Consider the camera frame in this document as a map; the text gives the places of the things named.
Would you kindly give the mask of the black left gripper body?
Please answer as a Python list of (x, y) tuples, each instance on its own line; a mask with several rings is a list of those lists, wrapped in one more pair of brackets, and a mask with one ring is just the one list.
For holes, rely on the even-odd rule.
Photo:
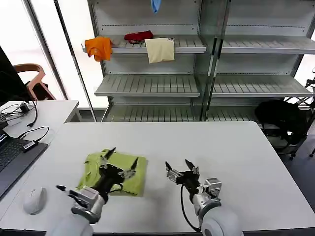
[(113, 192), (112, 187), (118, 185), (120, 188), (118, 191), (123, 189), (123, 170), (111, 164), (105, 167), (99, 168), (100, 178), (93, 185), (93, 189), (98, 191), (100, 196), (107, 197), (107, 195)]

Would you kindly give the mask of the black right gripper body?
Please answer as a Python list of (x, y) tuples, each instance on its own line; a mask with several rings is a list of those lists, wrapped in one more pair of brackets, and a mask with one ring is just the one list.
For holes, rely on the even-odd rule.
[(176, 184), (183, 185), (190, 194), (197, 194), (200, 174), (194, 171), (180, 172), (180, 175), (176, 177)]

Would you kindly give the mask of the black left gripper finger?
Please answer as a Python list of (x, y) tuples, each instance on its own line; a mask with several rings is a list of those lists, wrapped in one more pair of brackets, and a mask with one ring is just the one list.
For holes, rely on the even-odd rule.
[(135, 159), (135, 161), (133, 162), (133, 164), (131, 165), (131, 167), (128, 170), (119, 172), (119, 175), (123, 179), (132, 178), (136, 173), (137, 162), (138, 162), (138, 157)]
[(115, 152), (115, 150), (116, 150), (116, 147), (108, 150), (104, 155), (99, 156), (99, 168), (103, 168), (103, 169), (107, 168), (108, 160), (112, 156), (112, 154)]

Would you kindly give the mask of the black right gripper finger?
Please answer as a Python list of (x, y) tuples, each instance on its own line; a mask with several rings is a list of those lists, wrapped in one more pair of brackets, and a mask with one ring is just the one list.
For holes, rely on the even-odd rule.
[(165, 166), (166, 166), (166, 176), (169, 180), (172, 182), (178, 182), (181, 180), (183, 177), (183, 174), (175, 169), (173, 169), (170, 164), (165, 161)]
[(188, 161), (187, 159), (185, 160), (185, 163), (187, 165), (187, 167), (189, 168), (189, 170), (193, 173), (198, 175), (199, 174), (199, 167), (195, 166), (192, 162)]

